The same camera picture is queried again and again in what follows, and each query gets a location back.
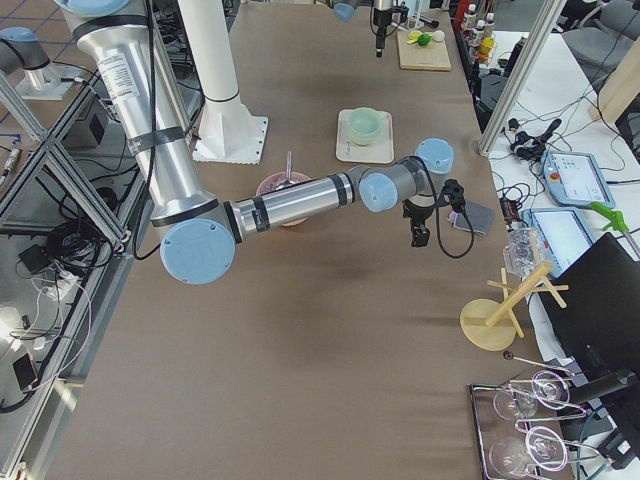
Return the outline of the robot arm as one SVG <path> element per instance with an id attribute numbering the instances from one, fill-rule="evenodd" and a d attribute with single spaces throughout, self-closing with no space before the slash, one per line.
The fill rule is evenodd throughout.
<path id="1" fill-rule="evenodd" d="M 232 265 L 246 237 L 355 202 L 373 212 L 401 206 L 413 242 L 427 243 L 431 209 L 459 205 L 460 185 L 434 184 L 433 170 L 409 156 L 388 167 L 354 167 L 239 202 L 222 202 L 202 185 L 186 138 L 187 120 L 173 79 L 163 78 L 163 44 L 155 38 L 147 1 L 65 1 L 61 5 L 78 47 L 96 62 L 116 108 L 129 150 L 147 181 L 168 273 L 191 285 L 213 282 Z"/>
<path id="2" fill-rule="evenodd" d="M 345 22 L 349 22 L 356 13 L 360 4 L 357 0 L 325 0 L 324 4 L 334 15 Z M 375 37 L 376 57 L 381 58 L 385 49 L 387 30 L 394 16 L 392 1 L 372 2 L 370 9 L 370 29 Z"/>

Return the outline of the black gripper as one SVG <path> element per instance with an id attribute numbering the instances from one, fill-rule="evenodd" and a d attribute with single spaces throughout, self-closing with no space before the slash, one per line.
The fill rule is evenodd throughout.
<path id="1" fill-rule="evenodd" d="M 434 205 L 417 205 L 411 200 L 403 201 L 403 217 L 410 220 L 412 247 L 426 247 L 430 239 L 430 230 L 426 221 L 434 213 Z"/>
<path id="2" fill-rule="evenodd" d="M 374 1 L 374 27 L 376 57 L 382 57 L 385 48 L 385 34 L 391 24 L 391 0 Z"/>

